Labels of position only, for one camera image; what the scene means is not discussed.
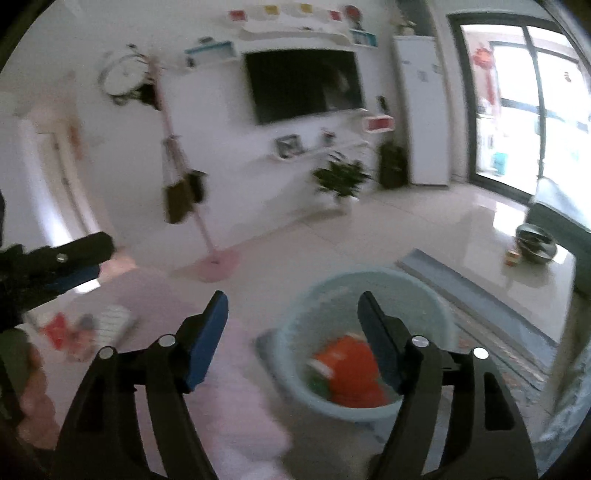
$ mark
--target person's hand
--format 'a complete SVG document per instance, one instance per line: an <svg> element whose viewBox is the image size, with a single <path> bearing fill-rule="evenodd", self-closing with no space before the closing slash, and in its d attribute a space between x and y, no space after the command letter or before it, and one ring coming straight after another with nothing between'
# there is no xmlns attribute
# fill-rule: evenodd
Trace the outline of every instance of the person's hand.
<svg viewBox="0 0 591 480"><path fill-rule="evenodd" d="M41 369L43 360L39 350L31 345L29 350L30 375L20 398L25 418L18 424L19 437L36 448L54 450L60 428L56 423L56 410L47 396L47 377Z"/></svg>

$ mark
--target white refrigerator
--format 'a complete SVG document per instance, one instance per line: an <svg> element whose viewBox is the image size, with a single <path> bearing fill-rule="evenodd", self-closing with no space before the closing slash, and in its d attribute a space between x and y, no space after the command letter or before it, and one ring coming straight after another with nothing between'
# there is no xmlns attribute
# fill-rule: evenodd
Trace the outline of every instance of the white refrigerator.
<svg viewBox="0 0 591 480"><path fill-rule="evenodd" d="M449 185L450 131L441 63L433 37L394 37L409 139L409 181Z"/></svg>

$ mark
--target tv screen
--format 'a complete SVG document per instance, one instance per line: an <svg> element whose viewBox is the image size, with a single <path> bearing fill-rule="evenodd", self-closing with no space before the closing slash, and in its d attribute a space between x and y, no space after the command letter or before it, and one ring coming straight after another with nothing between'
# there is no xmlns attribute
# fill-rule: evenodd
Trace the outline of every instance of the tv screen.
<svg viewBox="0 0 591 480"><path fill-rule="evenodd" d="M272 50L245 62L259 124L364 107L351 51Z"/></svg>

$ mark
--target doorway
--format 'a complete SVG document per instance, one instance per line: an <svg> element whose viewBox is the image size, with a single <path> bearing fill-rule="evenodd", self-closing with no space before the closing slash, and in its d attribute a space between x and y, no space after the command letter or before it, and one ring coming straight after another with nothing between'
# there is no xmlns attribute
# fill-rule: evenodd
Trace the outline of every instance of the doorway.
<svg viewBox="0 0 591 480"><path fill-rule="evenodd" d="M470 181L522 203L548 177L581 192L591 78L550 21L451 15L468 108Z"/></svg>

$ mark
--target light blue basket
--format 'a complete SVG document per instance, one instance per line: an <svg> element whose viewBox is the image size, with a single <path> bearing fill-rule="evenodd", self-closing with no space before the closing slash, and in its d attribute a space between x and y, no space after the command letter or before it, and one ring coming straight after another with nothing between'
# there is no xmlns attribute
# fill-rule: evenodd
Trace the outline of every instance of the light blue basket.
<svg viewBox="0 0 591 480"><path fill-rule="evenodd" d="M457 344L453 315L424 283L397 270L350 271L313 286L291 306L287 321L273 337L272 361L278 380L298 401L341 420L367 422L392 417L401 400L377 408L348 408L312 393L307 386L307 361L331 340L345 333L363 333L357 302L371 291L384 313L402 319L410 333L424 335L439 348Z"/></svg>

